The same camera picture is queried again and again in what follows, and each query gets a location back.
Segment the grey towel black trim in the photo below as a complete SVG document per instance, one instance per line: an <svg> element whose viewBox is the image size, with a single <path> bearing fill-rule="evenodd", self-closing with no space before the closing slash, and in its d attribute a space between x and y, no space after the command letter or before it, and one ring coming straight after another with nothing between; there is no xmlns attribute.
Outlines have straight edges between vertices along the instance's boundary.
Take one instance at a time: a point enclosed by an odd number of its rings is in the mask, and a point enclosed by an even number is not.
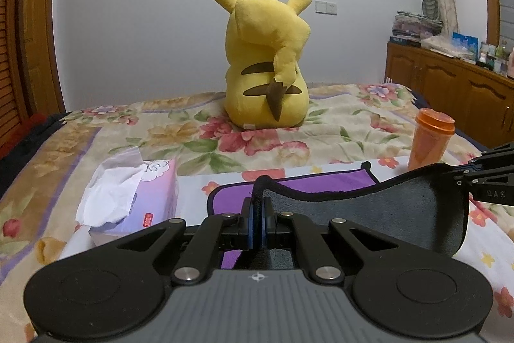
<svg viewBox="0 0 514 343"><path fill-rule="evenodd" d="M307 193L268 176L253 186L256 203L270 198L276 212L308 216L316 225L346 219L389 237L452 256L464 243L469 199L453 168L438 163L350 192Z"/></svg>

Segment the orange plastic cup with lid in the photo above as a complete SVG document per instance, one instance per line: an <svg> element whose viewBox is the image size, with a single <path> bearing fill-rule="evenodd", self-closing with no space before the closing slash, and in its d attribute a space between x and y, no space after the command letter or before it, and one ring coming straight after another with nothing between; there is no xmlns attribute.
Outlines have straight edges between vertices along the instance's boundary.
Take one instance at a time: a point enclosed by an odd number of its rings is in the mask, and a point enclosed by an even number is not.
<svg viewBox="0 0 514 343"><path fill-rule="evenodd" d="M452 117L430 108L420 109L416 115L408 170L438 163L455 130L455 120Z"/></svg>

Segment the wooden sideboard cabinet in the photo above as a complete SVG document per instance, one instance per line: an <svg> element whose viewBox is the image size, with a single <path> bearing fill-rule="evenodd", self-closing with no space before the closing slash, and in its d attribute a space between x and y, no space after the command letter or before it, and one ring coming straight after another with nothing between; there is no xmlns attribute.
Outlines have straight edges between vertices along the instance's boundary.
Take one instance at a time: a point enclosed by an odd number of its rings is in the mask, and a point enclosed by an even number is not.
<svg viewBox="0 0 514 343"><path fill-rule="evenodd" d="M513 141L513 81L422 48L388 43L385 78L409 87L426 105L488 148Z"/></svg>

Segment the purple tissue box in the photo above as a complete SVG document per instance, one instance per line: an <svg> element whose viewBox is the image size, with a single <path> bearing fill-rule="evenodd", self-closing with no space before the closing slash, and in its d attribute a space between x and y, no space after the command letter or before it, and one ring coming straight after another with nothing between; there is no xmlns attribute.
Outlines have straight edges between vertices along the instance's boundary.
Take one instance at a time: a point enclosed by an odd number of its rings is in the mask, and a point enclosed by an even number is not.
<svg viewBox="0 0 514 343"><path fill-rule="evenodd" d="M131 147L98 165L84 189L76 221L100 246L171 219L177 200L175 161L145 161L139 148Z"/></svg>

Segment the small bottles on cabinet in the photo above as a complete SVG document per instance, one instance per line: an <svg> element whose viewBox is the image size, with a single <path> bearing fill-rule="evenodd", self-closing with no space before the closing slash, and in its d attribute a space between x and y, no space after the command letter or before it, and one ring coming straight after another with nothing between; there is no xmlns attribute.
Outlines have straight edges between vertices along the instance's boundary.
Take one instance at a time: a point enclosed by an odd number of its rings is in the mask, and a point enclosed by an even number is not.
<svg viewBox="0 0 514 343"><path fill-rule="evenodd" d="M498 75L513 79L513 61L510 60L512 50L506 40L499 45L481 43L476 64Z"/></svg>

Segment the blue picture box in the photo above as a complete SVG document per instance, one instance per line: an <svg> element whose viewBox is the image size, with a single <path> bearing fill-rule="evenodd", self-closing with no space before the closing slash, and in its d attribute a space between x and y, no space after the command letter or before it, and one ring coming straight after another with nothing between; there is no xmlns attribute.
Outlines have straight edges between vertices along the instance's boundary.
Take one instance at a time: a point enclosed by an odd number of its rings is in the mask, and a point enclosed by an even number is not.
<svg viewBox="0 0 514 343"><path fill-rule="evenodd" d="M459 52L460 58L466 58L472 62L476 62L479 51L479 40L477 37L454 31L452 33L451 43Z"/></svg>

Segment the purple towel black trim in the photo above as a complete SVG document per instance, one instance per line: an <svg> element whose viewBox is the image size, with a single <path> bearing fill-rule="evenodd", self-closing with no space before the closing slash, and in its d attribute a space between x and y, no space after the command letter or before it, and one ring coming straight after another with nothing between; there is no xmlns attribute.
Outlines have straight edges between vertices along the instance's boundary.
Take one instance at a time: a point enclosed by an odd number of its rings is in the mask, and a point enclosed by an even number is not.
<svg viewBox="0 0 514 343"><path fill-rule="evenodd" d="M306 193L351 192L379 183L378 178L371 171L371 163L367 161L363 162L358 169L296 177L286 177L284 169L244 172L243 182L217 186L208 194L207 214L212 216L224 212L239 213L244 199L251 197L253 184L260 176L268 176L277 180L280 185Z"/></svg>

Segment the stack of folded fabrics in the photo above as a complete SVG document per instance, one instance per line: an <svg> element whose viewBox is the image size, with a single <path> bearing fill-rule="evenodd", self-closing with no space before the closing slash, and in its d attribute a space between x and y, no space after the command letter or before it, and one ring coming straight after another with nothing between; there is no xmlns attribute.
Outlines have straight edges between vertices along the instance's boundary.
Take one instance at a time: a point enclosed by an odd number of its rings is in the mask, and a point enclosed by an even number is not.
<svg viewBox="0 0 514 343"><path fill-rule="evenodd" d="M414 14L399 10L394 16L392 35L395 37L410 37L425 39L439 35L443 30L440 19L431 19L425 15Z"/></svg>

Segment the yellow Pikachu plush toy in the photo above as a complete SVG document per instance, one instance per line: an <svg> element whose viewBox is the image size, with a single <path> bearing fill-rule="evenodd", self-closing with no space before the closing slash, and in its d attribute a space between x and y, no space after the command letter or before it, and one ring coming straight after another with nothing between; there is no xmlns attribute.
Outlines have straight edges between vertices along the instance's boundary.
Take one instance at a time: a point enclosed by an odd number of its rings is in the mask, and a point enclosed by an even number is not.
<svg viewBox="0 0 514 343"><path fill-rule="evenodd" d="M310 36L300 14L312 0L214 0L229 14L225 111L241 129L288 128L307 116L299 61Z"/></svg>

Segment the wooden door frame left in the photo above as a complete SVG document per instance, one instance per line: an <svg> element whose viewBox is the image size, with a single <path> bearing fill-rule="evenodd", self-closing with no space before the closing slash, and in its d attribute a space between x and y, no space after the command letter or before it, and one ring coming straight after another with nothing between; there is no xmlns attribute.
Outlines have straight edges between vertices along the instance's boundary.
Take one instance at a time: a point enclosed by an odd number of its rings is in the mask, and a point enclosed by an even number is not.
<svg viewBox="0 0 514 343"><path fill-rule="evenodd" d="M1 0L1 147L34 115L64 110L52 0Z"/></svg>

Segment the white wall switch plate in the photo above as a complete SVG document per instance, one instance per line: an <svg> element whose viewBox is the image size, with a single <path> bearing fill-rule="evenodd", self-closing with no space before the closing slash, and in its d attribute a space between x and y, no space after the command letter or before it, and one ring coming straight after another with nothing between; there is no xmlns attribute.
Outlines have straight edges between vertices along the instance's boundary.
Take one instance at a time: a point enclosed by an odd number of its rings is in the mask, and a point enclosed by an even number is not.
<svg viewBox="0 0 514 343"><path fill-rule="evenodd" d="M317 14L336 16L337 15L337 4L329 3L326 1L315 2L315 12Z"/></svg>

